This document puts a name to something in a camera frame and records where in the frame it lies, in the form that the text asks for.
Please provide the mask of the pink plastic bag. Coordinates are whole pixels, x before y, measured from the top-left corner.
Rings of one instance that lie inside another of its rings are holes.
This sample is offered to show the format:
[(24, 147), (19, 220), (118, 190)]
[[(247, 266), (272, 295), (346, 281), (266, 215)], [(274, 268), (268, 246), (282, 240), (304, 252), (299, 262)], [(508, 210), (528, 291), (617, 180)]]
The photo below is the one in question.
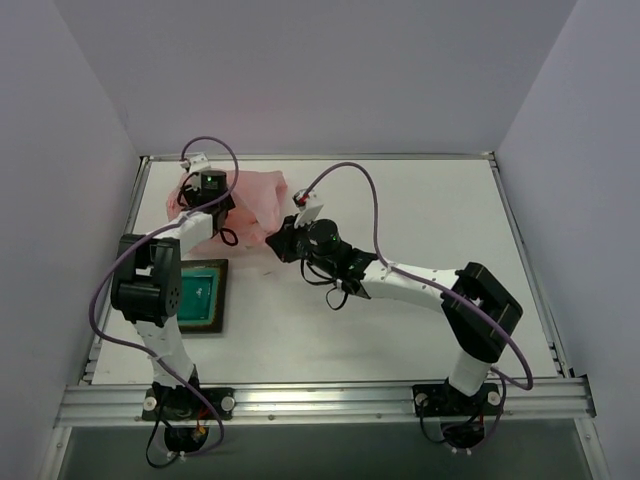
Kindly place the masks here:
[[(188, 174), (183, 174), (176, 188), (166, 201), (166, 213), (169, 221), (175, 220), (186, 205), (184, 195), (178, 201), (182, 184)], [(265, 244), (267, 236), (282, 226), (284, 203), (288, 185), (281, 171), (258, 172), (241, 170), (231, 197), (236, 207), (228, 214), (225, 227), (238, 237), (238, 249), (256, 248)], [(191, 254), (214, 254), (224, 250), (220, 235), (199, 244)]]

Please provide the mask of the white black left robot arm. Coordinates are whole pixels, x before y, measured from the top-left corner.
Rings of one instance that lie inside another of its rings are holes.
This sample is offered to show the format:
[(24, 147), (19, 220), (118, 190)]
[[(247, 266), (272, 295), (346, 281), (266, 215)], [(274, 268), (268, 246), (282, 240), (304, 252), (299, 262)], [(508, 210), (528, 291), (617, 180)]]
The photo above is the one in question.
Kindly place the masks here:
[(177, 320), (184, 255), (217, 236), (227, 246), (239, 243), (237, 234), (225, 226), (235, 208), (226, 172), (206, 168), (189, 173), (177, 199), (182, 211), (172, 223), (156, 233), (121, 237), (110, 293), (111, 306), (141, 338), (152, 363), (153, 386), (161, 392), (199, 388), (197, 368)]

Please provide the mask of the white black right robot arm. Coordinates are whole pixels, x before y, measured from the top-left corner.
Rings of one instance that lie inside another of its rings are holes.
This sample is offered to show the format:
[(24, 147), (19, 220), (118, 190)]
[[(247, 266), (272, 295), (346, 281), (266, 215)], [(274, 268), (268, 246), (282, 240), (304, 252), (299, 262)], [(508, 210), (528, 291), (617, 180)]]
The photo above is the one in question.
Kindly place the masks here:
[(294, 215), (266, 238), (283, 263), (319, 276), (313, 284), (330, 285), (363, 299), (397, 300), (446, 317), (460, 348), (447, 382), (472, 397), (510, 347), (532, 387), (532, 373), (523, 352), (512, 339), (523, 309), (483, 265), (470, 262), (462, 269), (441, 270), (392, 263), (377, 253), (360, 250), (342, 240), (337, 224), (320, 219), (300, 225)]

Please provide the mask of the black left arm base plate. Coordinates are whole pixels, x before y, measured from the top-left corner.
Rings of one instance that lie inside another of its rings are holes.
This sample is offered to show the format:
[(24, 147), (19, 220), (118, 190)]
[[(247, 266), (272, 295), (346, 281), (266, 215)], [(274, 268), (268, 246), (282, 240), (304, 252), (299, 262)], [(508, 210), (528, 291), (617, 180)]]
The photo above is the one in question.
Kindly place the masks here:
[[(235, 390), (228, 387), (200, 387), (203, 397), (214, 407), (221, 420), (230, 420), (235, 408)], [(171, 421), (214, 420), (205, 403), (185, 387), (149, 388), (145, 392), (140, 418), (153, 421), (164, 401), (162, 417)]]

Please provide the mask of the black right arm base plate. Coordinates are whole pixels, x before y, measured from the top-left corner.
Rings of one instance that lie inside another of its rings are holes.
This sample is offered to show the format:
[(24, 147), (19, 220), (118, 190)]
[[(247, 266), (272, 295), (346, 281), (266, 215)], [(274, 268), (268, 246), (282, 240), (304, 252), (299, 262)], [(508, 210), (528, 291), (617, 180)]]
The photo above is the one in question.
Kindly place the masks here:
[(412, 395), (415, 414), (424, 418), (496, 415), (501, 402), (499, 388), (492, 383), (484, 383), (471, 397), (447, 382), (414, 384)]

